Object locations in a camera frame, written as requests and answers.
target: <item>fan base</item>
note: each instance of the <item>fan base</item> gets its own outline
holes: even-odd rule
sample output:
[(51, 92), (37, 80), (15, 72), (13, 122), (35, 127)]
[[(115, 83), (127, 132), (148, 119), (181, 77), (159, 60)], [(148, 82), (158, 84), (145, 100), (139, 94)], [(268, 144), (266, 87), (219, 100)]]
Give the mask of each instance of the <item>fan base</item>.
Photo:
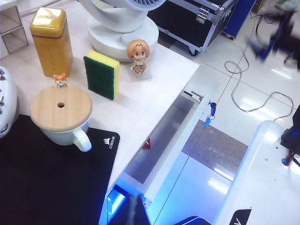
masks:
[(136, 39), (146, 41), (150, 53), (155, 51), (158, 42), (158, 27), (148, 17), (135, 31), (125, 34), (110, 30), (93, 17), (90, 17), (88, 32), (89, 41), (95, 51), (120, 62), (132, 62), (132, 59), (127, 56), (127, 46), (131, 41)]

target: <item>mug handle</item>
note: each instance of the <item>mug handle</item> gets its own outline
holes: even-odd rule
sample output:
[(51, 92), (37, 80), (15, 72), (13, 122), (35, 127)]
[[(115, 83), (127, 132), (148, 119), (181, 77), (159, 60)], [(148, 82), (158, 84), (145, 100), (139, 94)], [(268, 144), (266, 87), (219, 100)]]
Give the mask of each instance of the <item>mug handle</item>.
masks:
[(74, 144), (80, 149), (80, 151), (87, 152), (92, 148), (89, 138), (86, 133), (79, 129), (73, 132), (75, 137)]

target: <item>anime figurine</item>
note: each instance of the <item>anime figurine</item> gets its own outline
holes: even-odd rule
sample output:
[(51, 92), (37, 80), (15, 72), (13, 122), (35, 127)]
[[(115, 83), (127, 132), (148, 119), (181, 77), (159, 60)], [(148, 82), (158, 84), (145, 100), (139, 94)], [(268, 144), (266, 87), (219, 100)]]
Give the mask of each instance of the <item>anime figurine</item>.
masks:
[(53, 75), (53, 77), (55, 79), (56, 87), (60, 87), (60, 88), (68, 87), (65, 73), (61, 75)]
[(146, 69), (146, 58), (150, 54), (148, 44), (144, 40), (134, 40), (127, 47), (127, 56), (134, 59), (131, 70), (134, 70), (137, 75), (144, 74)]

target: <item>caster wheel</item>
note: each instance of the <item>caster wheel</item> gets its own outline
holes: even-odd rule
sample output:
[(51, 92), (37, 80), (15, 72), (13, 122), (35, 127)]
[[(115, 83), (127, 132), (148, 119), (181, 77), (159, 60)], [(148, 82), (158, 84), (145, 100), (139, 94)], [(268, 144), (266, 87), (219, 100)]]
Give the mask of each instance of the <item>caster wheel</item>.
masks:
[(193, 52), (189, 49), (188, 50), (188, 53), (191, 55), (191, 56), (196, 56), (199, 52), (194, 50)]

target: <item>scouring sponge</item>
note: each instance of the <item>scouring sponge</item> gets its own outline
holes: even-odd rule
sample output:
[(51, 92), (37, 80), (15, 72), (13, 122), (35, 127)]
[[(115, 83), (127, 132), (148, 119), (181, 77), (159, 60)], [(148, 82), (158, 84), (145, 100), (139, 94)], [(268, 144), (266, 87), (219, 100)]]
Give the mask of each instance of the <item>scouring sponge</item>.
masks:
[(120, 63), (96, 51), (84, 58), (89, 90), (113, 100), (119, 92)]

